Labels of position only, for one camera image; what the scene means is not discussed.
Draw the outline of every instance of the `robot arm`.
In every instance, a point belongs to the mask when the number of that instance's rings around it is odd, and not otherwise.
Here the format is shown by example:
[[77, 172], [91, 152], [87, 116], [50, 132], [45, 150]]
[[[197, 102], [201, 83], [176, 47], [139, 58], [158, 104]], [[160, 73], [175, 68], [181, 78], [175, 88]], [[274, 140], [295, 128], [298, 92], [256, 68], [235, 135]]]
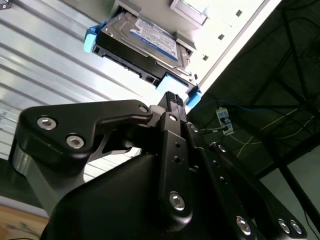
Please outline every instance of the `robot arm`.
[[[86, 163], [141, 154], [84, 183]], [[10, 162], [50, 216], [41, 240], [306, 239], [301, 223], [220, 143], [207, 146], [182, 99], [28, 108]]]

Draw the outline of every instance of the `blue plastic bracket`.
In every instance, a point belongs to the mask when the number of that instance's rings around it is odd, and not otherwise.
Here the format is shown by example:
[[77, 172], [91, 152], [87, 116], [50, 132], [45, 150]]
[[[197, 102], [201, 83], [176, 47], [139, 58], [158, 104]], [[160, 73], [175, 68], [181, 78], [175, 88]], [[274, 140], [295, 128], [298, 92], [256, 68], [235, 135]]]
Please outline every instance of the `blue plastic bracket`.
[[159, 86], [156, 88], [156, 90], [162, 94], [170, 91], [174, 94], [178, 94], [182, 99], [188, 99], [186, 105], [192, 109], [200, 102], [202, 93], [198, 85], [189, 94], [186, 93], [188, 89], [189, 87], [186, 84], [183, 84], [169, 74], [165, 75]]
[[86, 53], [91, 53], [96, 44], [96, 39], [101, 31], [101, 29], [107, 24], [107, 21], [103, 21], [101, 24], [90, 27], [84, 36], [83, 51]]

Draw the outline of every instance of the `corrugated metal wall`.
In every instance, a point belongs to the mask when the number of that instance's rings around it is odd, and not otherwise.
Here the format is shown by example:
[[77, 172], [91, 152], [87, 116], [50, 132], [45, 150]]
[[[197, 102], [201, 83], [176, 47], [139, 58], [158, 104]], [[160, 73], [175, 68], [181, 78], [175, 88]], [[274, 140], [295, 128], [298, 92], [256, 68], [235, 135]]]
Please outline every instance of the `corrugated metal wall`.
[[[85, 32], [96, 22], [58, 0], [11, 2], [11, 9], [0, 11], [0, 158], [8, 159], [18, 116], [25, 108], [127, 99], [158, 103], [161, 96], [151, 84], [82, 51]], [[86, 180], [131, 154], [88, 164]]]

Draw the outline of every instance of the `white label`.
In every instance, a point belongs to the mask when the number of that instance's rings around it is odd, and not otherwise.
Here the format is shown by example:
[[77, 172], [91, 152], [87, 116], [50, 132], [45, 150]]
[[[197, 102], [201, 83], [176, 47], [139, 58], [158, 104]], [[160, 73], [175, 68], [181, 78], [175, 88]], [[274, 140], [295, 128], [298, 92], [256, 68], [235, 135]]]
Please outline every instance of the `white label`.
[[135, 23], [138, 30], [131, 29], [130, 33], [162, 54], [178, 61], [177, 43], [175, 38], [152, 22], [138, 19]]

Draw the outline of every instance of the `power outlet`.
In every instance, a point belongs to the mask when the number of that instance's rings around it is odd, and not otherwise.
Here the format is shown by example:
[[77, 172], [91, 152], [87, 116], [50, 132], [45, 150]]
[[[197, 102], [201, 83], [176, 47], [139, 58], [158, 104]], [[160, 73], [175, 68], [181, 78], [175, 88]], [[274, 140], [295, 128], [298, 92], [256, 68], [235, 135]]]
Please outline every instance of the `power outlet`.
[[233, 134], [235, 131], [234, 131], [234, 127], [232, 126], [232, 123], [229, 119], [228, 109], [226, 109], [225, 107], [220, 107], [219, 109], [217, 109], [215, 111], [215, 113], [218, 117], [220, 126], [222, 128], [224, 128], [224, 127], [228, 128], [227, 130], [222, 131], [223, 135]]

